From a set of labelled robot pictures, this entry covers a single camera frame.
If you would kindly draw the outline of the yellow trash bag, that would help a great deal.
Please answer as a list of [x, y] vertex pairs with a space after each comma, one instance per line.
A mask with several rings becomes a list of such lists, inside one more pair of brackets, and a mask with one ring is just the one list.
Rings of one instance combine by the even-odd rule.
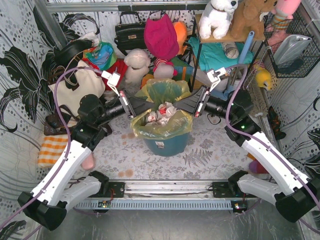
[[134, 135], [141, 139], [167, 140], [191, 132], [193, 116], [173, 105], [190, 95], [186, 81], [149, 79], [135, 96], [153, 106], [131, 120]]

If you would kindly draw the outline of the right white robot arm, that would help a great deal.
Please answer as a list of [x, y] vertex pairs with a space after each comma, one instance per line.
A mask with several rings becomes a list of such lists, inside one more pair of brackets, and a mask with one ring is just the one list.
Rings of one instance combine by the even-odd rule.
[[299, 221], [320, 205], [320, 180], [294, 167], [268, 140], [248, 113], [253, 108], [248, 91], [237, 89], [227, 100], [210, 95], [202, 86], [197, 92], [173, 104], [198, 117], [203, 112], [226, 120], [228, 137], [250, 153], [271, 175], [275, 183], [239, 171], [228, 180], [233, 191], [253, 195], [272, 205], [291, 223]]

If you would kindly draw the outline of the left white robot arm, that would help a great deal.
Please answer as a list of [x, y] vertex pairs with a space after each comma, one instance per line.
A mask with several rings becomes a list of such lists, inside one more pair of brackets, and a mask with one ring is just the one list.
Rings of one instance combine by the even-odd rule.
[[112, 133], [109, 121], [123, 114], [136, 117], [154, 107], [154, 103], [119, 92], [115, 103], [104, 106], [94, 94], [85, 95], [79, 103], [79, 122], [68, 131], [68, 142], [58, 161], [46, 177], [31, 191], [18, 197], [23, 213], [52, 231], [64, 221], [68, 211], [84, 199], [100, 195], [113, 196], [109, 178], [92, 171], [80, 183], [67, 188], [78, 167], [89, 157], [99, 142]]

